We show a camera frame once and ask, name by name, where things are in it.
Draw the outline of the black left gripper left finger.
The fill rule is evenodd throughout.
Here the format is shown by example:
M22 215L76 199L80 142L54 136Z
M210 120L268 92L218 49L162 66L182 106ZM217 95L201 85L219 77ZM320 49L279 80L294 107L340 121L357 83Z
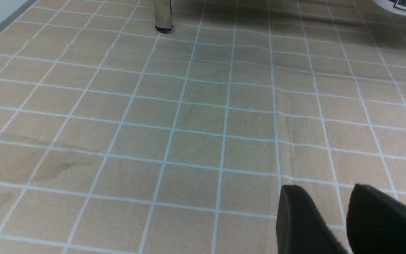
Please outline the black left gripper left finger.
M283 185L276 222L279 254L346 254L320 215L314 201L298 185Z

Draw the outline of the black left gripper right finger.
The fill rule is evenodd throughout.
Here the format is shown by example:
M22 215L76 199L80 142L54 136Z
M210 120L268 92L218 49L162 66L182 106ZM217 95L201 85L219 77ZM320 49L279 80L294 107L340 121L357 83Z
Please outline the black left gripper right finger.
M406 205L372 186L356 184L346 232L354 254L406 254Z

